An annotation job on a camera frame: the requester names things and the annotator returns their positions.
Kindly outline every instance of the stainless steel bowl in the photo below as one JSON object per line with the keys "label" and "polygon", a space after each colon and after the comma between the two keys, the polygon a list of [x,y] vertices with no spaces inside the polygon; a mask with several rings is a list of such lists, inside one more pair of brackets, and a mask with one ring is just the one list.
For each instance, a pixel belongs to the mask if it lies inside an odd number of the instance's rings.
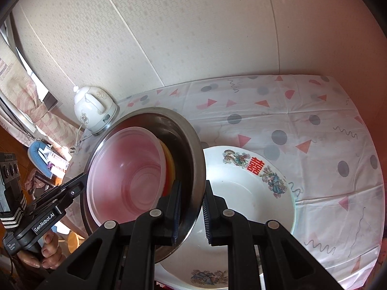
{"label": "stainless steel bowl", "polygon": [[[132,126],[146,128],[167,145],[175,162],[176,178],[182,182],[179,237],[175,246],[156,249],[156,262],[160,262],[183,243],[199,215],[206,186],[204,153],[194,128],[184,117],[166,108],[144,108],[121,118],[101,136],[90,155],[85,172],[90,169],[101,147],[111,136]],[[86,193],[81,196],[81,211],[85,228],[91,234],[98,225],[90,214]]]}

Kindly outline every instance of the pink plastic basin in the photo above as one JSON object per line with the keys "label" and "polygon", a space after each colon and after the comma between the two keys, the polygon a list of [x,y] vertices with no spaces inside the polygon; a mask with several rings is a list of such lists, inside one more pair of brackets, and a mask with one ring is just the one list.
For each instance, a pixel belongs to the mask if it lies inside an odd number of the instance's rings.
{"label": "pink plastic basin", "polygon": [[163,148],[150,131],[120,130],[92,162],[86,194],[98,225],[124,223],[155,208],[163,192],[166,162]]}

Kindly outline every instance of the screw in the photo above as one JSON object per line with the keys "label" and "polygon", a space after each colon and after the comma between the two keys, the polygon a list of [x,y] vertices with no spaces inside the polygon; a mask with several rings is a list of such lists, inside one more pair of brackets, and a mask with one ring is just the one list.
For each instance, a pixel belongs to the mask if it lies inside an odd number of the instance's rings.
{"label": "screw", "polygon": [[152,209],[149,214],[152,216],[152,217],[158,217],[161,215],[161,210],[160,209]]}
{"label": "screw", "polygon": [[274,230],[278,229],[279,228],[279,223],[276,222],[275,220],[271,220],[271,221],[268,222],[268,227],[270,229],[274,229]]}
{"label": "screw", "polygon": [[232,209],[225,209],[223,210],[223,215],[226,217],[232,217],[235,215],[235,212]]}
{"label": "screw", "polygon": [[106,229],[113,229],[116,226],[116,222],[114,220],[108,220],[103,226]]}

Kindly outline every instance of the table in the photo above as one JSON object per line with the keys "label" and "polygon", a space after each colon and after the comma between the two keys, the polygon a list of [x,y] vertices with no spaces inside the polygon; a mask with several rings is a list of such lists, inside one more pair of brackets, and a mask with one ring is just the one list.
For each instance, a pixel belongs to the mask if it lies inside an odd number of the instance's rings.
{"label": "table", "polygon": [[[203,148],[237,146],[267,158],[293,192],[294,236],[345,289],[366,280],[380,251],[384,183],[371,136],[334,78],[194,81],[130,96],[118,105],[118,119],[143,107],[172,109],[192,124]],[[93,136],[82,142],[65,181],[84,170],[97,141]],[[79,198],[68,217],[85,230]]]}

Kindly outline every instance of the human hand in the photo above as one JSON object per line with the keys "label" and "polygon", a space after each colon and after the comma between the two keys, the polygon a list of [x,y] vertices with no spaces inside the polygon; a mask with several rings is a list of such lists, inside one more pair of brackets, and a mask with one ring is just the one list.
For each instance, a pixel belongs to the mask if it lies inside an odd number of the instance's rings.
{"label": "human hand", "polygon": [[62,249],[59,246],[59,238],[51,229],[43,235],[44,245],[42,247],[42,254],[44,259],[39,260],[28,251],[19,251],[18,258],[26,265],[39,268],[57,269],[58,266],[66,259],[62,254]]}

